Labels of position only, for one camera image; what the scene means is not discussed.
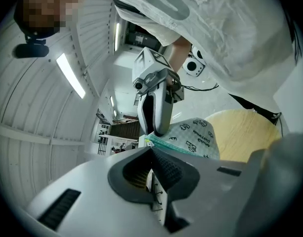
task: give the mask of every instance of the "wooden board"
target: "wooden board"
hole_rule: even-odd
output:
[[[275,125],[250,110],[225,110],[205,120],[214,128],[221,160],[247,162],[253,151],[281,138]]]

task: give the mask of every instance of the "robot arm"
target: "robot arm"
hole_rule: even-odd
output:
[[[173,85],[167,85],[169,77],[174,79]],[[146,134],[164,135],[173,104],[184,99],[180,77],[162,54],[145,47],[134,62],[132,83],[139,94],[137,111],[142,129]]]

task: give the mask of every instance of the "black cable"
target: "black cable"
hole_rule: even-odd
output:
[[[283,127],[282,127],[281,117],[279,117],[279,120],[280,120],[280,125],[281,125],[281,134],[282,134],[282,138],[283,138]]]
[[[180,76],[172,70],[168,70],[168,74],[174,80],[174,87],[172,87],[172,91],[175,92],[175,91],[178,91],[179,89],[181,89],[182,84],[180,82]]]
[[[210,90],[218,88],[219,85],[216,83],[215,86],[213,88],[210,88],[210,89],[197,89],[197,88],[195,88],[193,86],[185,86],[185,85],[183,85],[183,87],[185,89],[192,90],[192,91],[210,91]]]
[[[284,8],[283,8],[283,11],[284,11],[285,18],[287,20],[287,24],[289,27],[291,41],[292,41],[292,43],[294,42],[294,60],[295,60],[295,64],[297,64],[299,56],[302,57],[302,50],[301,50],[301,46],[300,46],[299,36],[296,31],[294,20],[290,17],[289,13]]]

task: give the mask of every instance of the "black vent grille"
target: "black vent grille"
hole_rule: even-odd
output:
[[[228,174],[228,175],[232,175],[232,176],[240,176],[240,174],[241,174],[240,170],[231,169],[231,168],[227,168],[227,167],[219,167],[217,169],[217,171]]]
[[[154,152],[152,169],[159,179],[162,187],[167,191],[182,178],[181,168],[165,154]]]
[[[38,221],[55,231],[80,194],[78,191],[66,190]]]
[[[103,124],[110,124],[110,122],[105,118],[100,109],[97,109],[96,116],[102,121]]]

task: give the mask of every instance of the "ceiling light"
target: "ceiling light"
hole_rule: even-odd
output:
[[[115,34],[115,52],[118,49],[118,35],[120,33],[119,31],[120,31],[120,23],[117,23],[116,24],[116,34]]]
[[[111,100],[112,106],[114,107],[113,97],[110,97],[110,100]]]
[[[172,117],[172,119],[176,119],[176,118],[180,117],[181,115],[182,115],[182,113],[179,112],[178,114],[175,114],[175,115]]]
[[[78,93],[78,95],[81,98],[84,98],[84,95],[86,94],[86,92],[84,91],[84,89],[82,88],[78,79],[76,78],[75,74],[73,73],[64,53],[62,55],[60,55],[60,57],[57,59],[57,63],[59,65],[59,68],[61,69],[62,73],[68,79],[69,83],[74,88],[74,90]]]

